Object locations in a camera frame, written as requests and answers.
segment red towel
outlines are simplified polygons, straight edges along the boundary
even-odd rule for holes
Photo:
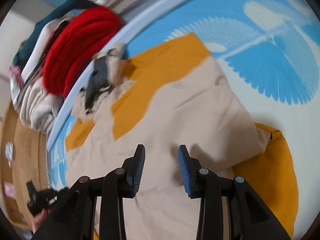
[[[92,56],[120,29],[117,15],[103,6],[79,14],[50,48],[43,67],[45,89],[66,98]]]

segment blue bedding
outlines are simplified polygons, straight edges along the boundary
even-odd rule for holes
[[[189,0],[135,37],[128,56],[189,32],[267,98],[305,105],[318,90],[320,24],[301,0]],[[55,188],[66,185],[64,138],[74,123],[70,116],[50,150]]]

